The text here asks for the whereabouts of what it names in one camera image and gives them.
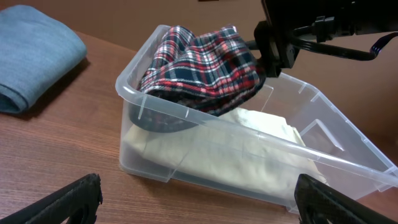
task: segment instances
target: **blue denim fabric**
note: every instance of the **blue denim fabric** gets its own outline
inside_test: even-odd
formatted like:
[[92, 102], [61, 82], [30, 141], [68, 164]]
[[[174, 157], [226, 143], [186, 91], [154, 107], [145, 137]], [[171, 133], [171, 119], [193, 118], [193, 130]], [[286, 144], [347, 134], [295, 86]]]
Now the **blue denim fabric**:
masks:
[[66, 25], [30, 6], [0, 12], [0, 112], [21, 113], [87, 50]]

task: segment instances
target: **folded cream fabric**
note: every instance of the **folded cream fabric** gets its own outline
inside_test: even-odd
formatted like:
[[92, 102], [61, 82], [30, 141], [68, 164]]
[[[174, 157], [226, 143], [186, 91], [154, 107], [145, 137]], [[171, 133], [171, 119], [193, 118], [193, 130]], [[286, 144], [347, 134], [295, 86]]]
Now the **folded cream fabric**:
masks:
[[[220, 118], [304, 145], [297, 130], [279, 116], [236, 108]], [[294, 200], [294, 188], [301, 173], [326, 182], [310, 159], [256, 138], [206, 126], [176, 133], [152, 133], [133, 125], [123, 141], [143, 158], [160, 165], [288, 200]]]

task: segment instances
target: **wooden table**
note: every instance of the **wooden table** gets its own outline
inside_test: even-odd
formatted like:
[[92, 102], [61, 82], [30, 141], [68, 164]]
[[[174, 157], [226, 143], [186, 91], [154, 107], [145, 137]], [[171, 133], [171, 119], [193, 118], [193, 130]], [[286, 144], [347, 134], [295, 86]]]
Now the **wooden table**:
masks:
[[[88, 48], [86, 60], [25, 115], [0, 114], [0, 218], [94, 172], [104, 197], [97, 223], [299, 223], [278, 205], [122, 172], [123, 101], [114, 84], [135, 52], [78, 35]], [[398, 220], [395, 198], [391, 189], [362, 202]]]

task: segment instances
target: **plastic storage container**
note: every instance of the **plastic storage container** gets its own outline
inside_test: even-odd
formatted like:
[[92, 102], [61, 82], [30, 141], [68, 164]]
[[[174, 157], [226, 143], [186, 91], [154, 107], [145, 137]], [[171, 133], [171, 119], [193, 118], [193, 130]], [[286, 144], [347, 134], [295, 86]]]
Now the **plastic storage container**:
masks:
[[[314, 86], [284, 73], [280, 74], [279, 78], [268, 78], [262, 90], [243, 104], [242, 108], [285, 117], [287, 124], [297, 128], [306, 146], [299, 146], [137, 91], [136, 86], [150, 65], [156, 48], [168, 28], [168, 26], [156, 28], [116, 81], [116, 90], [124, 98], [119, 158], [122, 170], [163, 182], [167, 182], [171, 178], [179, 179], [277, 203], [286, 206], [290, 212], [298, 212], [294, 198], [292, 198], [295, 184], [288, 189], [290, 194], [288, 197], [280, 197], [272, 193], [265, 194], [258, 190], [222, 184], [181, 171], [181, 167], [194, 159], [191, 157], [194, 157], [197, 151], [207, 150], [209, 155], [214, 153], [236, 154], [241, 158], [250, 158], [251, 161], [272, 164], [274, 167], [280, 167], [284, 172], [294, 175], [296, 180], [301, 173], [318, 175], [312, 170], [295, 167], [277, 159], [254, 155], [244, 144], [231, 143], [234, 138], [244, 136], [245, 141], [272, 146], [275, 150], [280, 150], [281, 153], [291, 153], [313, 161], [321, 173], [321, 179], [326, 184], [354, 200], [376, 190], [384, 191], [398, 186], [397, 167], [322, 92]], [[209, 132], [225, 133], [225, 144], [214, 143], [212, 139], [206, 139], [203, 136], [185, 139], [184, 144], [188, 144], [189, 147], [182, 155], [173, 158], [174, 160], [178, 158], [178, 162], [174, 165], [162, 166], [145, 158], [147, 153], [145, 150], [151, 150], [146, 148], [145, 142], [144, 150], [137, 152], [123, 141], [128, 138], [126, 134], [137, 121], [144, 122], [147, 127], [158, 125], [154, 119], [146, 117], [148, 114], [180, 121], [189, 128], [200, 126], [202, 129], [208, 129]], [[161, 138], [168, 134], [148, 132], [149, 137], [146, 136], [146, 139]], [[159, 149], [161, 149], [159, 152], [167, 152], [168, 146], [159, 144]], [[203, 161], [203, 166], [211, 166], [207, 163], [209, 162]]]

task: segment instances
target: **plaid fabric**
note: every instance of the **plaid fabric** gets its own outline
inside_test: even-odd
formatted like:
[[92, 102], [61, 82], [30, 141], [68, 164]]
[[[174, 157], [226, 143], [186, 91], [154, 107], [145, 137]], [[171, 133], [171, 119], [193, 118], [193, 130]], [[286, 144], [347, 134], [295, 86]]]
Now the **plaid fabric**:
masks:
[[[265, 78], [233, 26], [199, 37], [175, 26], [163, 36], [138, 90], [220, 116], [253, 97]], [[137, 119], [139, 109], [134, 107], [132, 122], [148, 131], [174, 132], [196, 125], [146, 109]]]

